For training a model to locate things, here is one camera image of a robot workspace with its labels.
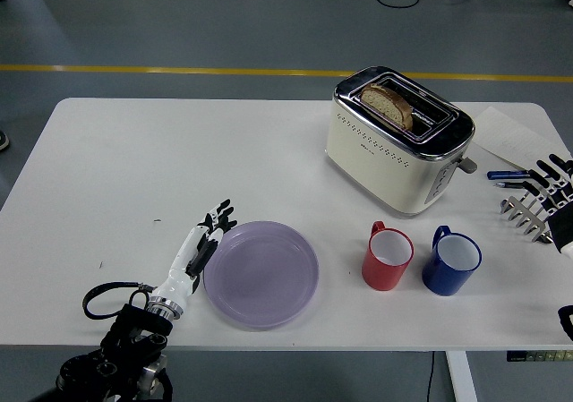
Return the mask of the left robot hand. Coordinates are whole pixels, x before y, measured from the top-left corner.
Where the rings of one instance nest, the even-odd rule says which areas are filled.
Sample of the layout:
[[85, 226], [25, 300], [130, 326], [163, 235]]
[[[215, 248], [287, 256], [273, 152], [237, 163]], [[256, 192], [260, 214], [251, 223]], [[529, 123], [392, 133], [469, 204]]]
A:
[[178, 320], [185, 311], [188, 298], [197, 289], [201, 273], [223, 235], [237, 222], [230, 220], [233, 206], [229, 199], [210, 210], [202, 222], [191, 229], [181, 245], [167, 274], [167, 279], [150, 296], [146, 310]]

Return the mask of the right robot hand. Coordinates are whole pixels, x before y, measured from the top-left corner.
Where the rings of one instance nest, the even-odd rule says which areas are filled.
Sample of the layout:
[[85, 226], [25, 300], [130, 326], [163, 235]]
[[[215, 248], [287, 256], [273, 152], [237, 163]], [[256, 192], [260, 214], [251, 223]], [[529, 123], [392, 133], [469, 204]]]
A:
[[534, 181], [527, 190], [535, 196], [542, 222], [560, 254], [572, 258], [572, 160], [551, 153], [547, 160], [537, 160], [538, 170], [529, 169]]

